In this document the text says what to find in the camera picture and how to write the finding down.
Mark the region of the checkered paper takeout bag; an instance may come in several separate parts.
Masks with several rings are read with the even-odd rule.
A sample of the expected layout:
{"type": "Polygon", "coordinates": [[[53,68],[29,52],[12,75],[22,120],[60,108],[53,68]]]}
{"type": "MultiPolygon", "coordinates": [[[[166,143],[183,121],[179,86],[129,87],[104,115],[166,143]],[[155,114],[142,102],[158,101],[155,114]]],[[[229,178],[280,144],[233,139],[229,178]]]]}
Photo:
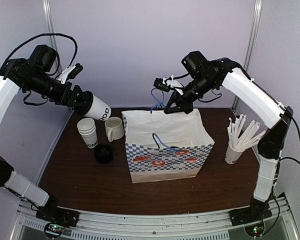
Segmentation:
{"type": "Polygon", "coordinates": [[[215,144],[197,108],[189,114],[165,114],[153,106],[149,110],[125,110],[121,114],[133,183],[194,178],[215,144]]]}

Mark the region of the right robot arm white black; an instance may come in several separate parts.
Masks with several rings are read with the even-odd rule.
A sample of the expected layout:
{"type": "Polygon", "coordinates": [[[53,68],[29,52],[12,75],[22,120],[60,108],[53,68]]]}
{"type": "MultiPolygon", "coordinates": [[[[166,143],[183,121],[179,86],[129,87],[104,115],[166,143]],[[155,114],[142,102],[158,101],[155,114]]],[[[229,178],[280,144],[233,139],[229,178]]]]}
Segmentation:
{"type": "Polygon", "coordinates": [[[293,109],[275,100],[238,62],[227,57],[207,60],[196,50],[186,55],[181,63],[192,77],[186,86],[174,76],[155,83],[155,87],[165,92],[173,91],[164,108],[165,114],[189,114],[195,101],[201,101],[207,92],[223,87],[249,106],[268,128],[257,144],[260,165],[253,197],[246,210],[248,219],[256,221],[266,212],[266,204],[279,175],[280,162],[284,160],[281,152],[290,124],[295,122],[293,109]]]}

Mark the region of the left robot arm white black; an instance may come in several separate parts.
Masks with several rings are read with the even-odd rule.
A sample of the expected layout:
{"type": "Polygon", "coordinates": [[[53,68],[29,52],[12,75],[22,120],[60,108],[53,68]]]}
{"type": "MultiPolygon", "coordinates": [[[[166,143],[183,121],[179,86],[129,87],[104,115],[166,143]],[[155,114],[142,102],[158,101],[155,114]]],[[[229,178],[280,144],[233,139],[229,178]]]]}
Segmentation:
{"type": "MultiPolygon", "coordinates": [[[[21,38],[0,33],[0,66],[21,38]]],[[[0,129],[0,153],[16,171],[39,183],[66,124],[67,108],[52,103],[26,106],[21,91],[12,100],[0,129]]],[[[0,189],[0,218],[13,215],[20,199],[0,189]]]]}

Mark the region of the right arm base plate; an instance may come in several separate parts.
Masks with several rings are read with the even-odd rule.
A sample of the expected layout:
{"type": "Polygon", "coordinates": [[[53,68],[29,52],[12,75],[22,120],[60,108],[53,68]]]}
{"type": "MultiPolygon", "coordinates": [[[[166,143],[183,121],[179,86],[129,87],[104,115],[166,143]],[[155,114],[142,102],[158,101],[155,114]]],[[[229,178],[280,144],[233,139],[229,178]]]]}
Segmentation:
{"type": "Polygon", "coordinates": [[[253,212],[250,206],[230,210],[228,214],[233,227],[258,222],[272,216],[270,209],[266,209],[263,212],[253,212]]]}

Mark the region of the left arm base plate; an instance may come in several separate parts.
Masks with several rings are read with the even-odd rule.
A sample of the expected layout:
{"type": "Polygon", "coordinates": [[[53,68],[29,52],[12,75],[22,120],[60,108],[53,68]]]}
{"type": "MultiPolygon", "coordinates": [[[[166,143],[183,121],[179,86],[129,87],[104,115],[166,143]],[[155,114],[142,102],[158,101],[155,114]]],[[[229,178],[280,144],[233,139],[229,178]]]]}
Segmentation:
{"type": "Polygon", "coordinates": [[[55,210],[47,210],[40,208],[35,217],[41,220],[45,220],[47,222],[56,223],[63,227],[76,227],[80,213],[76,210],[69,210],[65,208],[58,207],[55,210]]]}

